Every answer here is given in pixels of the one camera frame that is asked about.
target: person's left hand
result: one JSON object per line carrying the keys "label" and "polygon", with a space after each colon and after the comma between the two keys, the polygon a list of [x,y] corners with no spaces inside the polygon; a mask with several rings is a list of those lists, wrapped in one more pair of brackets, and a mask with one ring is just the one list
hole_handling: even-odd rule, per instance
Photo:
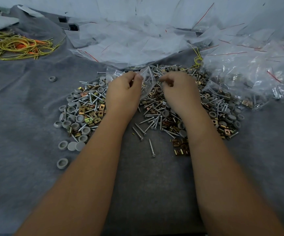
{"label": "person's left hand", "polygon": [[142,77],[130,71],[109,83],[106,95],[107,114],[112,112],[128,122],[137,111],[140,102]]}

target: person's right hand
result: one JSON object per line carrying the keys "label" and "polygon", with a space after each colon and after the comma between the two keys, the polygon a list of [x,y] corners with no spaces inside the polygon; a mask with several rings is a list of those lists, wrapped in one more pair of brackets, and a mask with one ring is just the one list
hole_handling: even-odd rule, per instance
{"label": "person's right hand", "polygon": [[183,119],[190,109],[201,109],[201,98],[195,80],[182,71],[172,71],[160,77],[165,98]]}

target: bare skin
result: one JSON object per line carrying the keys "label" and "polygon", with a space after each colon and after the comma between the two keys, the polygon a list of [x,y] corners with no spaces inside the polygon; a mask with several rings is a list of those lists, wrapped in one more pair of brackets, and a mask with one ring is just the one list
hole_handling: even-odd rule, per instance
{"label": "bare skin", "polygon": [[[160,80],[168,103],[187,128],[199,209],[209,235],[284,236],[275,213],[248,182],[201,107],[195,81],[182,72]],[[110,83],[108,112],[100,126],[15,235],[100,235],[122,136],[138,107],[141,84],[134,72]],[[102,139],[104,147],[98,148]]]}

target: gray fabric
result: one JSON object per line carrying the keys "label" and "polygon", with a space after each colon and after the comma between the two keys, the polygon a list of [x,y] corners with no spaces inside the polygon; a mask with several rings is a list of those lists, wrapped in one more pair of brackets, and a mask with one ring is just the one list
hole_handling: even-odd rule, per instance
{"label": "gray fabric", "polygon": [[[21,20],[17,28],[32,36],[55,40],[62,36],[62,30],[47,19],[31,18],[17,8],[11,15]],[[73,56],[70,47],[66,40],[39,60],[0,61],[0,233],[14,232],[63,173],[56,169],[57,160],[77,156],[57,147],[67,139],[63,129],[53,127],[58,107],[79,80],[96,78],[106,66]],[[191,66],[193,59],[190,50],[159,64]],[[50,82],[49,76],[58,80]],[[273,102],[245,116],[240,134],[226,144],[284,223],[284,104]],[[139,142],[131,127],[142,120],[136,113],[124,134],[103,235],[204,231],[190,158],[174,156],[170,137],[159,131],[150,130]]]}

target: forearm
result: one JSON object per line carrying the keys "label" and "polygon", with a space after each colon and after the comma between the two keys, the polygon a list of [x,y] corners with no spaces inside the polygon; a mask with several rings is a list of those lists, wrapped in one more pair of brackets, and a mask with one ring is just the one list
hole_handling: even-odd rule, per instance
{"label": "forearm", "polygon": [[107,114],[16,235],[100,235],[127,122]]}
{"label": "forearm", "polygon": [[189,114],[184,123],[199,209],[209,233],[284,235],[274,212],[248,182],[205,110]]}

